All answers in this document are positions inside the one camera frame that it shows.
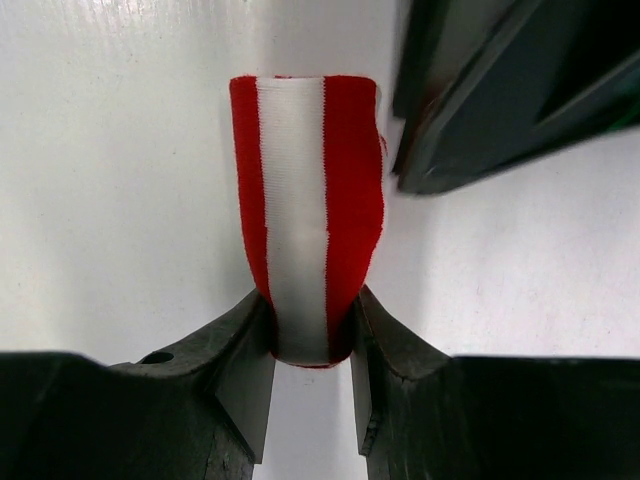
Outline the red white striped sock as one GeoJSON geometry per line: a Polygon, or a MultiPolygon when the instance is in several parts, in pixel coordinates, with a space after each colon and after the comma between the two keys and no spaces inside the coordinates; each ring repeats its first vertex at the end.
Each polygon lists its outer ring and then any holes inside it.
{"type": "Polygon", "coordinates": [[[240,76],[229,83],[241,228],[272,311],[279,360],[347,358],[348,313],[384,223],[386,145],[366,77],[240,76]]]}

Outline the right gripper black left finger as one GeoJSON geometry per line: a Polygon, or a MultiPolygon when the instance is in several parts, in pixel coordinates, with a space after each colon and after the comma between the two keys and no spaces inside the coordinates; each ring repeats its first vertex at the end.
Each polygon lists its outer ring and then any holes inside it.
{"type": "Polygon", "coordinates": [[[248,479],[275,362],[257,293],[136,363],[1,356],[5,479],[248,479]]]}

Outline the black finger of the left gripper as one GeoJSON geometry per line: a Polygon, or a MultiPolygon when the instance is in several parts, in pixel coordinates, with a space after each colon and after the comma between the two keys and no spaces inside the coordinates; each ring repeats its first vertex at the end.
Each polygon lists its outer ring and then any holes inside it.
{"type": "Polygon", "coordinates": [[[415,1],[398,189],[436,195],[639,123],[635,1],[415,1]]]}

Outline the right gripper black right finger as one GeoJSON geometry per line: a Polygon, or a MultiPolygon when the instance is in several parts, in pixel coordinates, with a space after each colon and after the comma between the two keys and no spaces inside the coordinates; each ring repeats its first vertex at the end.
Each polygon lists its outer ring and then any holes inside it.
{"type": "Polygon", "coordinates": [[[372,479],[635,479],[639,364],[450,357],[363,289],[352,307],[359,453],[372,479]]]}

